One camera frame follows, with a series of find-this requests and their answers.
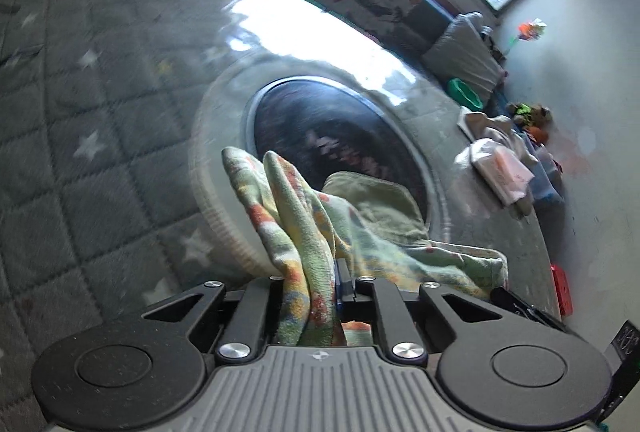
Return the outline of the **green patterned child jacket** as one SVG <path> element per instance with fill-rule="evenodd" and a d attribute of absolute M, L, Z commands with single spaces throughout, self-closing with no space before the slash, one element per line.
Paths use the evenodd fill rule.
<path fill-rule="evenodd" d="M 275 152 L 261 159 L 235 147 L 221 153 L 235 195 L 284 279 L 280 345 L 367 344 L 363 324 L 343 325 L 337 263 L 355 277 L 386 279 L 404 291 L 438 282 L 486 300 L 509 281 L 497 250 L 433 240 L 404 186 L 336 172 L 314 189 Z"/>

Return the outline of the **red object at edge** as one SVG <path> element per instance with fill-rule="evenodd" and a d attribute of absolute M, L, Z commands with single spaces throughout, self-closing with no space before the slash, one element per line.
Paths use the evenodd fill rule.
<path fill-rule="evenodd" d="M 563 270 L 559 265 L 552 264 L 551 273 L 561 316 L 572 316 L 574 313 L 573 300 L 572 295 L 570 294 L 570 285 L 568 284 L 565 270 Z"/>

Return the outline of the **clear plastic storage box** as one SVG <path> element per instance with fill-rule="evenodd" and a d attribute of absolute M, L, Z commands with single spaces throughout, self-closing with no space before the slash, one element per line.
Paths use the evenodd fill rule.
<path fill-rule="evenodd" d="M 544 145 L 531 145 L 529 140 L 526 144 L 528 145 L 528 151 L 538 160 L 532 169 L 534 178 L 529 182 L 534 208 L 536 210 L 544 210 L 562 206 L 564 198 L 561 194 L 561 166 Z"/>

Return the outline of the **pink tissue pack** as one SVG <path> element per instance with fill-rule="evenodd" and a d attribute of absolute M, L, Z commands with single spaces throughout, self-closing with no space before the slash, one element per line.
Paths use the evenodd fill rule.
<path fill-rule="evenodd" d="M 489 138 L 470 145 L 471 163 L 496 194 L 509 207 L 524 199 L 534 174 L 514 151 Z"/>

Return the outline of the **cream crumpled garment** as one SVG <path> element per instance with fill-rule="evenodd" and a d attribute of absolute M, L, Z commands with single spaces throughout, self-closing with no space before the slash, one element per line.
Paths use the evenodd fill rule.
<path fill-rule="evenodd" d="M 528 150 L 525 140 L 514 130 L 512 120 L 506 116 L 490 118 L 484 112 L 461 107 L 457 126 L 470 142 L 488 138 L 511 149 L 526 166 L 538 163 L 537 157 Z"/>

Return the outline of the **teddy bear toy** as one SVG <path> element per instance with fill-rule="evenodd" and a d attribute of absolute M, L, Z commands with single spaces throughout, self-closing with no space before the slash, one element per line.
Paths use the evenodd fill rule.
<path fill-rule="evenodd" d="M 551 111 L 539 104 L 508 103 L 506 112 L 514 126 L 526 132 L 538 145 L 546 144 L 549 139 L 547 126 L 552 121 Z"/>

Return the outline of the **green plastic bowl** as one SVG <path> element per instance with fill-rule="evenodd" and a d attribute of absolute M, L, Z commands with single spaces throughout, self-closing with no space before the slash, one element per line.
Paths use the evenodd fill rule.
<path fill-rule="evenodd" d="M 484 103 L 469 85 L 458 78 L 450 79 L 447 82 L 446 91 L 448 95 L 460 106 L 472 111 L 482 111 Z"/>

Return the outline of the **grey pillow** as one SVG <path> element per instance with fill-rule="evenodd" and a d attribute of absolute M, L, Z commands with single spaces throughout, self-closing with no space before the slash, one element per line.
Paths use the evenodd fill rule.
<path fill-rule="evenodd" d="M 442 84 L 460 79 L 486 103 L 504 81 L 506 70 L 491 55 L 482 33 L 491 32 L 479 12 L 460 14 L 421 56 L 423 66 Z"/>

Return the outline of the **grey quilted star tablecloth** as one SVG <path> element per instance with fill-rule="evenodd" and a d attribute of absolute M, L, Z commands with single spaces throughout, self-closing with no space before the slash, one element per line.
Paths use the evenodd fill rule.
<path fill-rule="evenodd" d="M 535 215 L 465 164 L 459 108 L 426 73 L 304 0 L 1 0 L 1 426 L 38 431 L 51 343 L 272 265 L 221 163 L 250 100 L 319 76 L 378 107 L 420 163 L 432 239 L 494 249 L 559 309 Z"/>

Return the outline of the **colourful pinwheel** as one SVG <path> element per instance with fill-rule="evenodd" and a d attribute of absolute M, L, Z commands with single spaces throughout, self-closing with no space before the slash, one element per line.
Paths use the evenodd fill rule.
<path fill-rule="evenodd" d="M 539 40 L 544 35 L 546 29 L 547 24 L 539 18 L 531 22 L 522 22 L 521 25 L 518 26 L 518 33 L 510 39 L 504 54 L 509 55 L 518 42 Z"/>

